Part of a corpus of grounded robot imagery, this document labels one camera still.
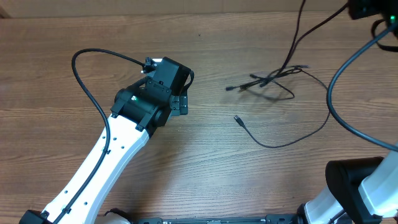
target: wood grain surface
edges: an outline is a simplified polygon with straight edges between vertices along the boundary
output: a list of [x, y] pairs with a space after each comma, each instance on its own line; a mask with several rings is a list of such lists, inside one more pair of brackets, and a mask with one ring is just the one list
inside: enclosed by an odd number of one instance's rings
[[[333, 12], [306, 12], [302, 31]], [[195, 71], [190, 112], [159, 128], [128, 164], [99, 214], [118, 207], [133, 217], [247, 217], [292, 213], [325, 186], [330, 160], [385, 156], [331, 119], [318, 134], [281, 149], [264, 149], [236, 124], [238, 114], [262, 142], [293, 141], [327, 115], [325, 89], [302, 74], [252, 92], [226, 92], [280, 67], [296, 12], [115, 16], [0, 20], [0, 223], [42, 210], [61, 191], [103, 129], [100, 115], [70, 68], [72, 55], [97, 47], [130, 57], [168, 56]], [[346, 12], [309, 35], [291, 64], [326, 84], [370, 38], [378, 17], [351, 21]], [[383, 42], [394, 44], [389, 37]], [[369, 49], [341, 76], [336, 109], [354, 127], [397, 139], [397, 55]], [[78, 71], [109, 114], [117, 91], [140, 68], [105, 54], [84, 54]]]
[[[12, 18], [297, 11], [302, 0], [0, 0]], [[339, 9], [347, 0], [308, 0], [305, 10]]]

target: cable connector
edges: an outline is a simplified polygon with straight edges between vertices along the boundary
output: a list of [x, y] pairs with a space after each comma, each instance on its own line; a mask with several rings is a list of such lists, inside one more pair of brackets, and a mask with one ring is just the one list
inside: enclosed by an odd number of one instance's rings
[[228, 87], [225, 87], [225, 90], [226, 91], [231, 91], [231, 90], [233, 90], [233, 89], [236, 89], [238, 86], [228, 86]]
[[235, 121], [236, 121], [240, 126], [242, 126], [243, 128], [245, 127], [245, 125], [244, 125], [242, 119], [241, 119], [238, 115], [235, 115], [235, 116], [234, 116], [234, 119], [235, 119]]

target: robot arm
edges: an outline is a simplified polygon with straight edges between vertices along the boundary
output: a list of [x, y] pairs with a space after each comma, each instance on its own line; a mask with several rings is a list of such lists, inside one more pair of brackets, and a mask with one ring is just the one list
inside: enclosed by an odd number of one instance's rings
[[[193, 71], [165, 57], [158, 60], [147, 58], [142, 72], [146, 74], [145, 78], [116, 95], [112, 115], [108, 118], [111, 142], [107, 155], [58, 223], [94, 223], [121, 172], [155, 130], [164, 126], [171, 116], [188, 114], [187, 90], [193, 81]], [[191, 81], [185, 85], [189, 75]], [[94, 169], [103, 153], [106, 137], [104, 129], [71, 181], [43, 212], [28, 210], [19, 223], [53, 223]]]

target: wire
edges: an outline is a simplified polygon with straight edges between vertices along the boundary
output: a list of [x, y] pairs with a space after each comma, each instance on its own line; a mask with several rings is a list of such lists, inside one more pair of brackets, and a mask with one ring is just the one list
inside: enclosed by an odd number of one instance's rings
[[385, 37], [388, 33], [391, 31], [395, 30], [398, 27], [398, 22], [393, 23], [390, 27], [388, 27], [386, 30], [381, 32], [379, 35], [377, 35], [373, 40], [369, 41], [365, 46], [360, 48], [353, 56], [351, 56], [336, 72], [335, 76], [331, 79], [329, 88], [328, 88], [328, 93], [326, 95], [326, 103], [328, 105], [329, 111], [331, 115], [336, 119], [336, 121], [342, 125], [345, 129], [350, 131], [351, 133], [355, 134], [358, 137], [361, 137], [371, 143], [374, 143], [378, 146], [385, 147], [386, 149], [390, 149], [392, 151], [398, 152], [398, 147], [383, 141], [380, 141], [378, 139], [375, 139], [374, 137], [368, 136], [367, 134], [362, 133], [361, 131], [358, 131], [354, 127], [350, 126], [347, 122], [345, 122], [336, 112], [335, 108], [333, 107], [332, 101], [331, 101], [331, 94], [333, 91], [333, 87], [335, 86], [335, 83], [338, 79], [338, 77], [343, 73], [343, 71], [355, 60], [357, 59], [363, 52], [365, 52], [368, 48], [370, 48], [372, 45], [374, 45], [377, 41]]
[[[290, 62], [290, 59], [292, 59], [293, 54], [294, 54], [294, 52], [295, 52], [295, 50], [296, 50], [296, 48], [297, 48], [299, 42], [300, 42], [304, 37], [306, 37], [307, 35], [309, 35], [309, 34], [312, 33], [313, 31], [315, 31], [315, 30], [318, 29], [319, 27], [323, 26], [323, 25], [326, 24], [327, 22], [331, 21], [334, 17], [336, 17], [336, 16], [337, 16], [338, 14], [340, 14], [341, 12], [343, 12], [343, 11], [348, 7], [348, 3], [346, 3], [343, 7], [341, 7], [339, 10], [337, 10], [335, 13], [333, 13], [330, 17], [326, 18], [324, 21], [322, 21], [321, 23], [317, 24], [315, 27], [312, 27], [310, 30], [308, 30], [306, 33], [304, 33], [304, 34], [296, 41], [296, 38], [297, 38], [297, 35], [298, 35], [298, 32], [299, 32], [299, 28], [300, 28], [300, 18], [301, 18], [301, 15], [302, 15], [302, 11], [303, 11], [305, 2], [306, 2], [306, 0], [303, 0], [303, 1], [302, 1], [302, 4], [301, 4], [300, 9], [299, 9], [299, 11], [298, 11], [297, 25], [296, 25], [296, 30], [295, 30], [295, 34], [294, 34], [292, 46], [290, 47], [289, 53], [287, 54], [287, 57], [286, 57], [285, 62], [283, 63], [283, 65], [282, 65], [280, 68], [278, 68], [277, 70], [274, 70], [274, 71], [270, 72], [270, 74], [268, 74], [268, 76], [266, 76], [265, 78], [258, 77], [258, 76], [255, 76], [255, 75], [253, 75], [253, 74], [250, 74], [250, 77], [252, 77], [252, 78], [257, 78], [258, 80], [253, 81], [253, 82], [249, 82], [249, 83], [246, 83], [246, 84], [243, 84], [243, 85], [240, 85], [240, 86], [229, 86], [229, 87], [226, 87], [226, 91], [230, 91], [230, 90], [233, 90], [233, 89], [235, 89], [235, 88], [240, 88], [241, 90], [247, 90], [249, 87], [254, 86], [254, 85], [257, 85], [257, 84], [260, 84], [260, 87], [264, 87], [264, 86], [266, 86], [268, 83], [273, 82], [273, 83], [275, 83], [276, 85], [280, 86], [281, 88], [283, 88], [285, 91], [289, 92], [289, 93], [292, 95], [291, 98], [286, 98], [286, 99], [284, 99], [284, 100], [293, 99], [293, 98], [295, 98], [294, 93], [293, 93], [292, 91], [290, 91], [288, 88], [286, 88], [286, 87], [284, 87], [283, 85], [281, 85], [280, 83], [277, 83], [277, 82], [275, 81], [275, 79], [276, 79], [276, 78], [286, 77], [286, 76], [288, 76], [288, 75], [292, 75], [292, 74], [296, 74], [296, 73], [300, 73], [300, 72], [303, 72], [303, 73], [307, 74], [308, 76], [314, 78], [318, 83], [320, 83], [320, 84], [327, 90], [326, 85], [325, 85], [321, 80], [319, 80], [319, 79], [316, 78], [315, 76], [309, 74], [308, 72], [302, 70], [303, 68], [308, 68], [308, 65], [287, 66], [287, 64]], [[246, 130], [246, 132], [250, 135], [250, 137], [251, 137], [256, 143], [258, 143], [258, 144], [259, 144], [260, 146], [262, 146], [262, 147], [275, 149], [275, 148], [280, 148], [280, 147], [285, 147], [285, 146], [292, 145], [292, 144], [294, 144], [294, 143], [296, 143], [296, 142], [299, 142], [299, 141], [301, 141], [301, 140], [303, 140], [303, 139], [305, 139], [305, 138], [307, 138], [307, 137], [310, 137], [311, 135], [313, 135], [313, 134], [319, 132], [319, 131], [326, 125], [327, 121], [329, 120], [329, 117], [330, 117], [330, 111], [329, 111], [328, 116], [326, 117], [325, 121], [323, 122], [323, 124], [322, 124], [318, 129], [316, 129], [315, 131], [311, 132], [310, 134], [308, 134], [308, 135], [306, 135], [306, 136], [303, 136], [303, 137], [301, 137], [301, 138], [299, 138], [299, 139], [297, 139], [297, 140], [294, 140], [294, 141], [292, 141], [292, 142], [290, 142], [290, 143], [283, 144], [283, 145], [280, 145], [280, 146], [267, 146], [267, 145], [265, 145], [265, 144], [260, 143], [260, 142], [250, 133], [250, 131], [249, 131], [249, 130], [247, 129], [247, 127], [244, 125], [243, 121], [241, 120], [241, 118], [239, 118], [239, 116], [236, 115], [234, 118], [235, 118], [236, 122], [238, 122], [238, 124], [241, 125], [241, 126]]]
[[106, 130], [106, 140], [105, 140], [105, 147], [103, 149], [103, 152], [101, 154], [101, 157], [98, 159], [97, 164], [94, 166], [94, 169], [91, 171], [91, 173], [89, 174], [89, 176], [87, 177], [87, 179], [85, 180], [85, 182], [83, 183], [83, 185], [79, 188], [79, 190], [76, 192], [76, 194], [72, 197], [72, 199], [69, 201], [68, 205], [62, 210], [62, 212], [59, 214], [59, 216], [54, 220], [53, 224], [57, 224], [66, 213], [69, 213], [70, 208], [72, 207], [73, 203], [75, 203], [75, 201], [77, 200], [77, 198], [80, 196], [80, 194], [84, 191], [84, 189], [87, 187], [88, 183], [90, 183], [91, 179], [94, 177], [94, 175], [96, 174], [98, 168], [100, 168], [101, 163], [104, 161], [105, 155], [109, 152], [108, 148], [109, 148], [109, 143], [111, 140], [111, 128], [109, 127], [109, 123], [108, 123], [108, 119], [104, 113], [104, 111], [102, 110], [102, 108], [100, 107], [100, 105], [98, 104], [98, 102], [94, 99], [94, 96], [90, 93], [90, 91], [88, 91], [88, 89], [86, 88], [86, 86], [83, 84], [82, 80], [79, 77], [79, 74], [77, 73], [76, 70], [76, 58], [77, 56], [79, 56], [82, 53], [85, 52], [103, 52], [103, 53], [107, 53], [107, 54], [111, 54], [111, 55], [115, 55], [121, 58], [124, 58], [126, 60], [129, 60], [131, 62], [134, 62], [138, 65], [141, 65], [142, 67], [144, 66], [144, 64], [142, 62], [139, 62], [133, 58], [127, 57], [125, 55], [121, 55], [119, 53], [116, 52], [112, 52], [110, 50], [103, 50], [103, 49], [83, 49], [83, 50], [79, 50], [78, 52], [76, 52], [74, 54], [74, 56], [72, 57], [72, 70], [73, 70], [73, 74], [75, 75], [75, 78], [77, 80], [77, 82], [79, 83], [81, 89], [86, 93], [86, 95], [88, 96], [88, 98], [91, 100], [91, 102], [93, 102], [95, 108], [97, 108], [98, 112], [100, 113], [102, 119], [104, 120], [105, 123], [105, 130]]
[[[326, 87], [326, 85], [325, 85], [321, 80], [319, 80], [318, 78], [314, 77], [313, 75], [309, 74], [308, 72], [306, 72], [306, 71], [304, 71], [304, 70], [302, 70], [302, 69], [300, 69], [300, 70], [301, 70], [301, 72], [303, 72], [303, 73], [309, 75], [310, 77], [312, 77], [313, 79], [315, 79], [315, 80], [316, 80], [318, 83], [320, 83], [326, 90], [328, 89], [328, 88]], [[291, 93], [291, 94], [294, 96], [294, 94], [293, 94], [290, 90], [288, 90], [288, 89], [286, 89], [286, 88], [284, 88], [284, 89], [287, 90], [289, 93]], [[242, 126], [242, 127], [244, 128], [244, 130], [250, 135], [250, 137], [251, 137], [257, 144], [259, 144], [259, 145], [262, 146], [262, 147], [269, 148], [269, 149], [277, 149], [277, 148], [280, 148], [280, 147], [286, 147], [286, 146], [289, 146], [289, 145], [293, 145], [293, 144], [295, 144], [296, 142], [299, 142], [299, 141], [301, 141], [301, 140], [303, 140], [303, 139], [305, 139], [305, 138], [308, 138], [308, 137], [310, 137], [311, 135], [313, 135], [313, 134], [319, 132], [319, 131], [326, 125], [326, 123], [327, 123], [328, 120], [329, 120], [329, 117], [330, 117], [330, 111], [328, 112], [328, 116], [326, 117], [325, 121], [323, 122], [323, 124], [322, 124], [318, 129], [316, 129], [315, 131], [311, 132], [310, 134], [307, 134], [307, 135], [305, 135], [305, 136], [303, 136], [303, 137], [301, 137], [301, 138], [299, 138], [299, 139], [297, 139], [297, 140], [294, 140], [294, 141], [292, 141], [292, 142], [290, 142], [290, 143], [283, 144], [283, 145], [280, 145], [280, 146], [268, 146], [268, 145], [265, 145], [265, 144], [259, 142], [259, 141], [251, 134], [251, 132], [247, 129], [246, 125], [243, 123], [242, 119], [241, 119], [238, 115], [235, 115], [235, 116], [234, 116], [234, 119], [235, 119], [235, 121], [236, 121], [240, 126]]]

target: wooden table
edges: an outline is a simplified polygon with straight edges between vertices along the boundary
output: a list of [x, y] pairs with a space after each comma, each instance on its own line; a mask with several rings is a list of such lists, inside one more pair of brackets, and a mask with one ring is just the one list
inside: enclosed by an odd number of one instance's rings
[[[306, 12], [308, 30], [333, 12]], [[0, 20], [0, 223], [42, 210], [71, 179], [103, 129], [78, 86], [72, 55], [97, 47], [139, 60], [168, 56], [195, 71], [188, 116], [159, 128], [129, 163], [99, 214], [118, 207], [139, 217], [246, 217], [292, 213], [325, 186], [330, 160], [385, 156], [331, 119], [319, 133], [281, 149], [258, 146], [236, 124], [238, 114], [262, 142], [293, 141], [327, 115], [325, 89], [302, 74], [250, 92], [224, 88], [248, 74], [281, 66], [296, 12], [115, 16]], [[370, 38], [372, 17], [343, 13], [299, 45], [291, 64], [326, 84]], [[339, 79], [334, 101], [356, 128], [394, 143], [398, 119], [397, 55], [371, 48]], [[78, 59], [82, 80], [109, 114], [117, 91], [138, 80], [140, 68], [105, 54]]]

